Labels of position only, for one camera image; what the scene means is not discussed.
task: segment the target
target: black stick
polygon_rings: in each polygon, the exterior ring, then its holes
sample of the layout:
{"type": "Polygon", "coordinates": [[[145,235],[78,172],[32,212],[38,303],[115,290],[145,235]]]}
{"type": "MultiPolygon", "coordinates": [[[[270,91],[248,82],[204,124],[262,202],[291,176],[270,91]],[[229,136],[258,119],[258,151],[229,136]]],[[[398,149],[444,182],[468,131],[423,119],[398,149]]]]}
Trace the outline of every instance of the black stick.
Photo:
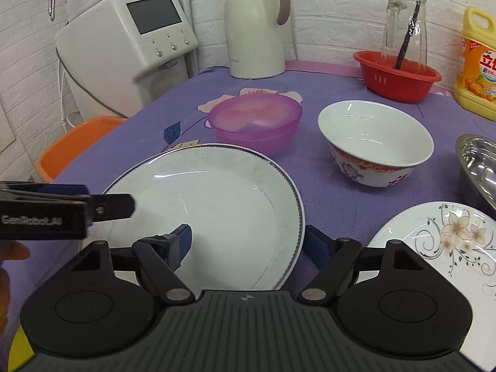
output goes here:
{"type": "Polygon", "coordinates": [[[417,17],[419,16],[421,1],[417,0],[417,4],[415,5],[415,11],[413,12],[413,17],[408,24],[408,29],[405,34],[405,39],[403,39],[403,44],[401,45],[400,53],[398,54],[398,58],[396,59],[396,65],[394,68],[399,70],[401,68],[401,64],[403,63],[403,59],[405,58],[406,49],[408,49],[408,43],[410,42],[410,36],[413,33],[413,29],[415,28],[415,24],[417,23],[417,17]]]}

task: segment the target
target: table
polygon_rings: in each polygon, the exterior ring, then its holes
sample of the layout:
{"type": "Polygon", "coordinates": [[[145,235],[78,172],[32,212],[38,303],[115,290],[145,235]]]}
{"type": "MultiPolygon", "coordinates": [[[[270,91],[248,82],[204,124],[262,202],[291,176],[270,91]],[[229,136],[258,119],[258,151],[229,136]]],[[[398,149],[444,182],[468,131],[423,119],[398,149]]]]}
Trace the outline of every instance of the table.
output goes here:
{"type": "MultiPolygon", "coordinates": [[[[374,94],[362,80],[351,77],[287,71],[269,79],[239,80],[230,77],[228,69],[214,67],[175,86],[124,122],[76,158],[55,182],[86,184],[91,193],[102,193],[127,169],[163,150],[198,139],[200,143],[214,142],[213,131],[205,127],[207,106],[201,105],[223,95],[238,95],[245,88],[268,89],[272,93],[293,91],[303,98],[303,116],[296,137],[286,150],[271,157],[298,187],[307,224],[331,238],[352,237],[364,245],[389,219],[409,207],[438,200],[460,202],[456,139],[465,133],[496,139],[492,121],[465,111],[449,96],[430,94],[420,104],[401,104],[374,94]],[[432,135],[432,157],[391,188],[367,187],[347,179],[332,160],[318,130],[317,116],[331,103],[354,99],[388,104],[416,118],[432,135]]],[[[31,259],[4,265],[11,275],[11,306],[10,322],[0,343],[2,365],[24,299],[75,255],[78,244],[30,242],[29,246],[31,259]]],[[[316,272],[317,268],[302,253],[285,287],[298,291],[316,272]]]]}

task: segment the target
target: red basket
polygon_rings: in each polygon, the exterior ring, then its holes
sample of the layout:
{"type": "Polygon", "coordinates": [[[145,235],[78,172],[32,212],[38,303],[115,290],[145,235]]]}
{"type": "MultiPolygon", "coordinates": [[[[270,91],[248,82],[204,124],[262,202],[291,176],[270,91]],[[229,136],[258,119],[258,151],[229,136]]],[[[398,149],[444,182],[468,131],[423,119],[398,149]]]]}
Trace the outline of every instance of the red basket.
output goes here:
{"type": "Polygon", "coordinates": [[[379,64],[380,51],[357,51],[353,58],[360,63],[361,72],[367,85],[376,94],[405,103],[416,103],[427,96],[432,84],[442,77],[435,69],[426,66],[422,74],[418,73],[418,63],[403,60],[401,70],[379,64]]]}

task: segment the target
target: metal basin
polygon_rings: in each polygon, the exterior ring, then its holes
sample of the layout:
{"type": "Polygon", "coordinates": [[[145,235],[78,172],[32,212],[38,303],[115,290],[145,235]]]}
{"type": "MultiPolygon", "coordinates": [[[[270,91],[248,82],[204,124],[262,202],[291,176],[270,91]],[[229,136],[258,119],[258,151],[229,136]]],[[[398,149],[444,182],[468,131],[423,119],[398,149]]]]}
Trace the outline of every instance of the metal basin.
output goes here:
{"type": "Polygon", "coordinates": [[[496,143],[477,134],[456,141],[461,164],[460,193],[465,203],[496,219],[496,143]]]}

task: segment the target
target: orange plastic chair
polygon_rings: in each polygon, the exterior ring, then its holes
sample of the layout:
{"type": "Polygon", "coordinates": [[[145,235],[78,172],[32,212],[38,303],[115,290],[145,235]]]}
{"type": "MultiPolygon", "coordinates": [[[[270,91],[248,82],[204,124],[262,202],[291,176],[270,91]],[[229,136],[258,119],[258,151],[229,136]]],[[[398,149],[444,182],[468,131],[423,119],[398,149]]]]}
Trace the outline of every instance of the orange plastic chair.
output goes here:
{"type": "Polygon", "coordinates": [[[36,162],[35,169],[41,179],[52,182],[74,158],[126,120],[116,116],[94,117],[64,134],[36,162]]]}

